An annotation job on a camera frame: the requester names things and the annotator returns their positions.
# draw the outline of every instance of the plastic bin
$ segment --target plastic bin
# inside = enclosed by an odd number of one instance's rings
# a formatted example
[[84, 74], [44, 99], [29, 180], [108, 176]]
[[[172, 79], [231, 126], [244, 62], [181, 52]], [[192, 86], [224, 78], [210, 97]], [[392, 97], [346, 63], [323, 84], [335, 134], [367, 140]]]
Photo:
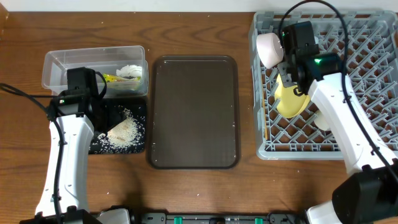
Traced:
[[[42, 86], [58, 95], [66, 90], [67, 70], [86, 67], [101, 73], [115, 75], [117, 69], [126, 65], [140, 65], [142, 77], [138, 81], [107, 83], [105, 97], [142, 96], [148, 92], [148, 64], [145, 61], [145, 50], [141, 46], [98, 47], [92, 49], [57, 50], [48, 52], [45, 56]], [[97, 77], [98, 89], [104, 84]]]
[[[391, 11], [345, 11], [349, 34], [348, 75], [356, 96], [383, 141], [398, 155], [398, 48], [394, 36], [398, 17]], [[249, 52], [254, 91], [254, 134], [261, 159], [343, 159], [330, 131], [319, 130], [313, 120], [317, 107], [309, 103], [294, 118], [283, 118], [274, 98], [276, 68], [266, 68], [257, 54], [259, 34], [277, 32], [285, 12], [257, 12], [249, 31]], [[333, 12], [294, 11], [284, 26], [310, 21], [320, 52], [344, 52], [341, 22]]]

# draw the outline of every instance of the wooden table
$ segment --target wooden table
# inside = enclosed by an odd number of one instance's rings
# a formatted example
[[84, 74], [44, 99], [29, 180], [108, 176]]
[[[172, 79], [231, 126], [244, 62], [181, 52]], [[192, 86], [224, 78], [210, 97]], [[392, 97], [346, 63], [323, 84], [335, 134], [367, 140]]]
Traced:
[[[141, 212], [299, 212], [331, 199], [347, 177], [345, 166], [256, 156], [248, 43], [252, 18], [253, 13], [13, 12], [0, 40], [0, 82], [30, 94], [50, 94], [40, 82], [44, 56], [51, 50], [141, 45], [150, 67], [161, 55], [230, 55], [239, 72], [239, 164], [230, 170], [156, 170], [145, 153], [89, 156], [90, 210], [124, 204]], [[1, 92], [0, 105], [0, 223], [17, 223], [34, 216], [42, 195], [49, 122], [25, 98]]]

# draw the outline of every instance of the white wall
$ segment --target white wall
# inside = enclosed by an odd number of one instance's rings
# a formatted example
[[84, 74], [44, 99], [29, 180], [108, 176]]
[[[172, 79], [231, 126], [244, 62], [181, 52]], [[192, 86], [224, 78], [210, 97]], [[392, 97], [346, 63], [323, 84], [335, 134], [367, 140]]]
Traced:
[[[398, 0], [327, 0], [338, 9], [392, 10]], [[161, 11], [255, 12], [285, 11], [299, 0], [0, 0], [8, 11]], [[300, 9], [325, 9], [317, 3]]]

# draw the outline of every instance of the brown tray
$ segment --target brown tray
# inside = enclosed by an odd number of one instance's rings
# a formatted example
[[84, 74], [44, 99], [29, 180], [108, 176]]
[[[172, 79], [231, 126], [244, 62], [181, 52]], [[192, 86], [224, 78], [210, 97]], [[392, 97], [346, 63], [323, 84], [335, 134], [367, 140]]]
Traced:
[[239, 161], [236, 62], [163, 56], [152, 81], [148, 160], [158, 169], [227, 169]]

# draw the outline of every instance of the rectangular tray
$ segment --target rectangular tray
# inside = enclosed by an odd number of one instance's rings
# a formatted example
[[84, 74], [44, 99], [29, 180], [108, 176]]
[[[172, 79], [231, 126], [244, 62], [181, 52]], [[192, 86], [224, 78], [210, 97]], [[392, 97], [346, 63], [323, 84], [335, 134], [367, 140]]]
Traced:
[[[254, 126], [257, 155], [261, 159], [340, 160], [343, 155], [330, 131], [313, 123], [317, 107], [310, 103], [302, 114], [283, 118], [273, 93], [276, 68], [265, 68], [256, 48], [259, 34], [277, 32], [285, 12], [257, 12], [249, 31], [249, 51], [254, 90]], [[398, 18], [391, 11], [342, 12], [349, 32], [348, 74], [359, 102], [376, 131], [394, 151], [398, 150]], [[332, 12], [292, 12], [284, 26], [310, 21], [319, 38], [321, 53], [342, 58], [344, 34]]]

